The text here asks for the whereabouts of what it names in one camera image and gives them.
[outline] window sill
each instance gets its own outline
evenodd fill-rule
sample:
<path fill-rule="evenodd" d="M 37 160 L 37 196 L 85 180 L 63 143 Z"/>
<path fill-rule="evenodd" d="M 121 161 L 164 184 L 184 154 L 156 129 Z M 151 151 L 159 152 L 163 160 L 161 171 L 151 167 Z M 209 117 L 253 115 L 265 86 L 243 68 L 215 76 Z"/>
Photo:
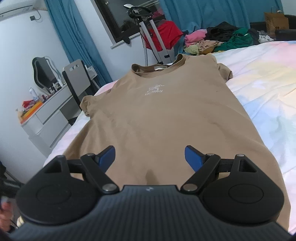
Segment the window sill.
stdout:
<path fill-rule="evenodd" d="M 141 35 L 141 34 L 140 34 L 140 33 L 136 33 L 136 34 L 130 36 L 129 39 L 133 39 L 133 38 L 135 38 L 135 37 L 137 37 L 137 36 L 139 36 L 139 35 Z M 114 49 L 114 48 L 116 48 L 117 46 L 122 45 L 123 43 L 124 43 L 124 41 L 121 40 L 121 41 L 119 41 L 118 43 L 113 44 L 113 45 L 111 46 L 111 49 Z"/>

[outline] brown paper bag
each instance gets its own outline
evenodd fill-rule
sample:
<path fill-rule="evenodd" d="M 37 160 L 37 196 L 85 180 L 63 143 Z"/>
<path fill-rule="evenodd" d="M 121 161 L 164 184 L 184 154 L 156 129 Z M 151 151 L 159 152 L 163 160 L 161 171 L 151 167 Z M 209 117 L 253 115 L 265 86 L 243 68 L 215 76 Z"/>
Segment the brown paper bag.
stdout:
<path fill-rule="evenodd" d="M 267 33 L 275 37 L 276 29 L 289 29 L 289 20 L 283 13 L 264 13 Z"/>

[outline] air conditioner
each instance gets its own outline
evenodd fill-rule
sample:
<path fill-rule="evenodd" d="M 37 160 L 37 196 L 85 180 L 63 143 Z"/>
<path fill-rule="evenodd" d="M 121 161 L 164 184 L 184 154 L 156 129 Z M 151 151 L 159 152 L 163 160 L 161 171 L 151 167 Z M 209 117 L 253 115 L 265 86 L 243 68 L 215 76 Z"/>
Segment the air conditioner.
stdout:
<path fill-rule="evenodd" d="M 47 10 L 43 0 L 0 0 L 0 21 L 34 9 Z"/>

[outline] green clothing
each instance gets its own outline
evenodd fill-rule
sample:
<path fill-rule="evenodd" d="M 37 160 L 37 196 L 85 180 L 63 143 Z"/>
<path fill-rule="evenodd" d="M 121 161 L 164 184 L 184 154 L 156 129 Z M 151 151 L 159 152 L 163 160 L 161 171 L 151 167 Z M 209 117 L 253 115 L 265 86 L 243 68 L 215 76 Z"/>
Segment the green clothing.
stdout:
<path fill-rule="evenodd" d="M 253 44 L 253 38 L 248 33 L 248 30 L 246 28 L 240 28 L 233 32 L 232 37 L 228 42 L 225 42 L 220 46 L 217 46 L 214 49 L 214 52 L 249 47 Z"/>
<path fill-rule="evenodd" d="M 184 51 L 192 55 L 199 55 L 199 47 L 197 44 L 192 44 L 189 47 L 184 46 Z"/>

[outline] bed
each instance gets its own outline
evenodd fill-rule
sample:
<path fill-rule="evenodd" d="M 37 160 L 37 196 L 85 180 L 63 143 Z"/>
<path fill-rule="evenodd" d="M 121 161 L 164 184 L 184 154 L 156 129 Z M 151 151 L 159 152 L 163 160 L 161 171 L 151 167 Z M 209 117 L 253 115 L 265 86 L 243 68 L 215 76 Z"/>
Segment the bed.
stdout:
<path fill-rule="evenodd" d="M 252 119 L 275 156 L 291 203 L 289 232 L 296 232 L 296 41 L 269 42 L 214 54 L 233 72 L 227 86 Z M 112 88 L 106 84 L 96 95 Z M 63 154 L 89 121 L 83 113 L 45 161 Z"/>

